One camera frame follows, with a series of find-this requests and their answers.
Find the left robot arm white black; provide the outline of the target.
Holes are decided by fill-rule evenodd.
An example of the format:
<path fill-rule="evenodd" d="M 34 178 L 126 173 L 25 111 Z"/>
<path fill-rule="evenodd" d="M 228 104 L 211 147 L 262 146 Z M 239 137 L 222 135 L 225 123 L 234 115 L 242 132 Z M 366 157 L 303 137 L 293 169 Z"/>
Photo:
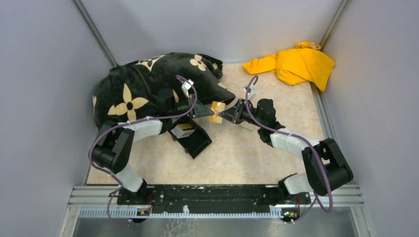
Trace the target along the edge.
<path fill-rule="evenodd" d="M 146 117 L 135 124 L 105 122 L 89 156 L 93 164 L 115 177 L 136 204 L 147 200 L 148 191 L 146 181 L 128 163 L 133 142 L 167 131 L 192 158 L 212 143 L 194 119 L 213 116 L 214 111 L 201 104 L 196 95 L 188 93 L 186 100 L 177 102 L 174 91 L 163 88 L 158 92 L 157 111 L 159 117 Z"/>

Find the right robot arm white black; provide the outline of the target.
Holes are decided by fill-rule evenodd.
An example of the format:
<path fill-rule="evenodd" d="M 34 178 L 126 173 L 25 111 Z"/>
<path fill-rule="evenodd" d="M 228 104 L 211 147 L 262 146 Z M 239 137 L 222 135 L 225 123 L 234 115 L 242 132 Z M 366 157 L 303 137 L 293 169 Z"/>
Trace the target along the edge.
<path fill-rule="evenodd" d="M 353 172 L 334 139 L 306 139 L 286 129 L 277 121 L 271 99 L 260 99 L 256 107 L 239 99 L 218 116 L 233 124 L 248 122 L 258 126 L 262 142 L 302 159 L 305 172 L 289 175 L 278 183 L 278 197 L 283 203 L 292 203 L 299 193 L 326 196 L 353 180 Z"/>

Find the gold VIP credit card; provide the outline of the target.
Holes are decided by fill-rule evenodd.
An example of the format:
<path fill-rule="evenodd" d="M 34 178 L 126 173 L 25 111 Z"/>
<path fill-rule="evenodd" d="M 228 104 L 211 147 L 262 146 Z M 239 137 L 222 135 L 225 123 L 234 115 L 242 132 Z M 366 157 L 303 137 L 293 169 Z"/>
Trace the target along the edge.
<path fill-rule="evenodd" d="M 225 103 L 213 101 L 211 110 L 214 112 L 214 115 L 210 116 L 209 121 L 213 123 L 222 123 L 223 118 L 219 115 L 219 113 L 224 111 L 224 109 Z"/>

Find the beige card holder wallet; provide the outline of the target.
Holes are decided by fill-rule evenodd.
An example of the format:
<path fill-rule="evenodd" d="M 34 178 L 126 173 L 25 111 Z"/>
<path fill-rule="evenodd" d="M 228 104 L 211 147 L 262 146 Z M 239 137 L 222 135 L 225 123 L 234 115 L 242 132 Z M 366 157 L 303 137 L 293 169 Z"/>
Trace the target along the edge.
<path fill-rule="evenodd" d="M 248 122 L 242 122 L 240 124 L 238 124 L 238 126 L 247 129 L 249 131 L 254 131 L 257 129 L 257 126 L 255 126 L 254 124 L 248 123 Z"/>

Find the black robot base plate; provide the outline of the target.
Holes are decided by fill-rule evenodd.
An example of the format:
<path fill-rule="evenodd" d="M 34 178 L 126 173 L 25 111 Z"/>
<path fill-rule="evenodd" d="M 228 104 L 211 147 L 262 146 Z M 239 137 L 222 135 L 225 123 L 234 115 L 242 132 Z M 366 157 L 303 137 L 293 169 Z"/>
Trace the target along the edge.
<path fill-rule="evenodd" d="M 138 193 L 121 189 L 118 205 L 144 205 L 138 216 L 244 217 L 298 219 L 309 193 L 290 195 L 278 185 L 151 185 Z"/>

